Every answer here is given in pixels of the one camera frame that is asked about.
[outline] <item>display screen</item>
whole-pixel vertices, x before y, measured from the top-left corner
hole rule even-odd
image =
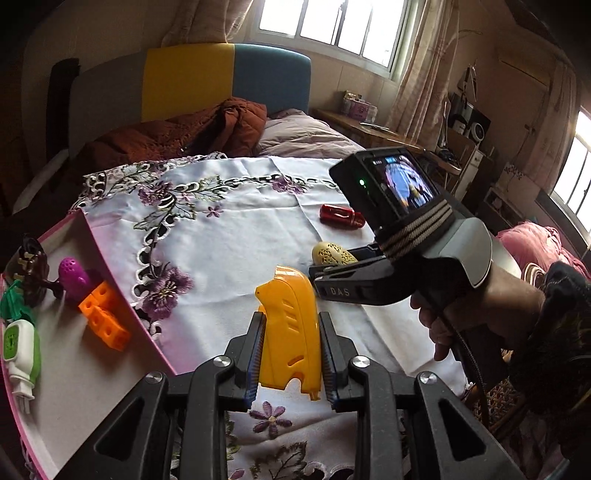
[[[369,161],[378,170],[378,180],[390,188],[407,213],[436,197],[437,192],[406,155],[374,158]]]

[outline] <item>green plastic toy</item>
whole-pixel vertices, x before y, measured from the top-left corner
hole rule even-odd
[[[35,325],[33,311],[25,305],[20,280],[15,280],[2,295],[2,300],[0,300],[0,317],[8,323],[23,319]]]

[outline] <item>wooden desk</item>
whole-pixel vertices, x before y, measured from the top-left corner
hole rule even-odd
[[[380,130],[366,127],[361,125],[359,121],[346,115],[342,115],[341,113],[329,112],[327,110],[316,110],[313,114],[316,118],[328,123],[337,132],[340,132],[354,142],[357,142],[363,148],[406,147],[411,153],[417,156],[423,156],[445,172],[445,188],[447,188],[450,175],[457,177],[462,173],[461,169],[454,167],[434,153],[425,150],[420,145],[412,143],[407,138],[396,133],[381,132]]]
[[[341,113],[329,112],[327,110],[316,110],[313,115],[328,123],[337,132],[349,137],[363,148],[377,147],[407,147],[413,153],[422,152],[423,149],[416,144],[410,143],[406,138],[395,133],[381,132],[370,127],[361,125],[358,120]]]

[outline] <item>sleeve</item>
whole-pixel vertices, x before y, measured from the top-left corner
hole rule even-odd
[[[540,318],[513,354],[509,378],[530,409],[548,421],[569,457],[591,430],[591,288],[557,262],[545,277]]]

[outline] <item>red bottle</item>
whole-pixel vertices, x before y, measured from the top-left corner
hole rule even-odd
[[[359,212],[326,204],[320,207],[320,221],[345,228],[361,228],[365,225],[365,218]]]

